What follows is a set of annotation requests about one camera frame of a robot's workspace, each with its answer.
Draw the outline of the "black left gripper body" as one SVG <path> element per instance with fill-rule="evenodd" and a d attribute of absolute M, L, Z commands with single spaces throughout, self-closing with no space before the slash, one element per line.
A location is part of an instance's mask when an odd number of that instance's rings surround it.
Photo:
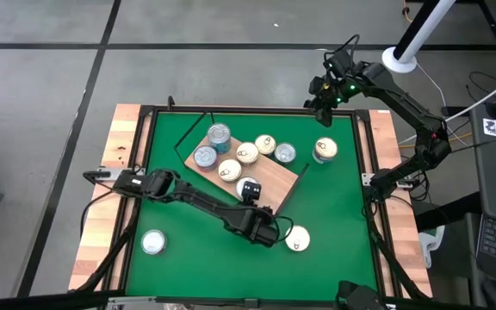
<path fill-rule="evenodd" d="M 259 207 L 254 201 L 243 201 L 238 206 L 239 219 L 235 232 L 252 244 L 272 247 L 279 239 L 279 228 L 271 207 Z"/>

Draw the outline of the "wooden shelf black metal frame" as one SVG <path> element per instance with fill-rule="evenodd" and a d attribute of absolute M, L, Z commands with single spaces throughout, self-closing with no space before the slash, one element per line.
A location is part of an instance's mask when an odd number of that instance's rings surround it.
<path fill-rule="evenodd" d="M 237 192 L 236 183 L 234 181 L 226 181 L 219 176 L 219 170 L 203 171 L 195 163 L 195 149 L 200 146 L 209 145 L 208 129 L 221 122 L 229 126 L 233 132 L 230 138 L 230 149 L 217 156 L 217 163 L 228 159 L 237 159 L 237 149 L 243 143 L 249 140 L 246 138 L 236 139 L 239 135 L 239 129 L 248 128 L 241 121 L 253 121 L 255 115 L 212 115 L 199 114 L 191 115 L 193 122 L 188 127 L 185 134 L 176 143 L 174 150 L 177 156 L 182 161 L 183 165 L 199 175 L 199 180 L 193 182 L 196 187 L 203 189 L 210 195 L 217 193 L 227 194 L 231 201 L 239 201 L 241 199 Z M 297 185 L 300 176 L 293 173 L 286 167 L 278 164 L 273 159 L 264 155 L 259 155 L 253 164 L 240 165 L 240 177 L 252 177 L 262 186 L 263 192 L 260 195 L 257 204 L 267 206 L 276 214 L 285 204 L 285 201 L 290 196 L 291 192 Z"/>

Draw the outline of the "gold lid seafood can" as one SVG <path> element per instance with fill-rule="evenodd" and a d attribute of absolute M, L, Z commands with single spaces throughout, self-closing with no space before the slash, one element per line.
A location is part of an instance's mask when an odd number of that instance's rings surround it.
<path fill-rule="evenodd" d="M 271 156 L 276 149 L 276 140 L 269 134 L 260 134 L 254 141 L 260 154 Z"/>

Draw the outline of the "white bag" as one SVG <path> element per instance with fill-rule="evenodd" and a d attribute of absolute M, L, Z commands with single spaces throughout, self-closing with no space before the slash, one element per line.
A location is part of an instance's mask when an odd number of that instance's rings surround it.
<path fill-rule="evenodd" d="M 432 265 L 431 253 L 437 250 L 443 240 L 445 226 L 439 226 L 430 231 L 420 232 L 418 234 L 419 243 L 424 255 L 425 267 L 429 269 Z"/>

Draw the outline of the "white pole with round base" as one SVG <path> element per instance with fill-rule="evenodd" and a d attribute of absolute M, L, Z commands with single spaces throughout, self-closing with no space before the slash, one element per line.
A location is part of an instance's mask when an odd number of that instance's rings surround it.
<path fill-rule="evenodd" d="M 456 0 L 425 0 L 399 43 L 382 53 L 382 63 L 396 73 L 413 71 L 418 63 L 417 52 L 455 2 Z"/>

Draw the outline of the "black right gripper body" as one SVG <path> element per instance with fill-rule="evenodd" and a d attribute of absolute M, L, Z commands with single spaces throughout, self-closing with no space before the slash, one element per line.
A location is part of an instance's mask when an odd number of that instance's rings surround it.
<path fill-rule="evenodd" d="M 313 98 L 304 102 L 306 109 L 336 109 L 340 103 L 347 103 L 361 92 L 357 80 L 364 63 L 355 63 L 352 51 L 338 48 L 325 52 L 323 66 L 325 74 L 314 77 L 309 84 L 308 92 Z"/>

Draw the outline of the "black rounded object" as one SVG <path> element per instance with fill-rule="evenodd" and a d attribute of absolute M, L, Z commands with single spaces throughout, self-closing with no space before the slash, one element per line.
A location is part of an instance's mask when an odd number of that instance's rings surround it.
<path fill-rule="evenodd" d="M 335 310 L 388 310 L 380 296 L 370 287 L 340 281 L 334 300 Z"/>

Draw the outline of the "silver lid seafood can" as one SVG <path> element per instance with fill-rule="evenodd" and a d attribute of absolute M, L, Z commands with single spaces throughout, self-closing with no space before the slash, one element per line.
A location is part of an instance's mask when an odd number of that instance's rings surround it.
<path fill-rule="evenodd" d="M 207 137 L 210 145 L 230 145 L 231 130 L 227 124 L 216 122 L 208 128 Z"/>
<path fill-rule="evenodd" d="M 147 231 L 141 239 L 141 248 L 145 254 L 161 254 L 167 243 L 165 234 L 157 229 Z"/>
<path fill-rule="evenodd" d="M 288 142 L 280 143 L 274 150 L 274 157 L 279 164 L 291 164 L 295 161 L 296 149 Z"/>

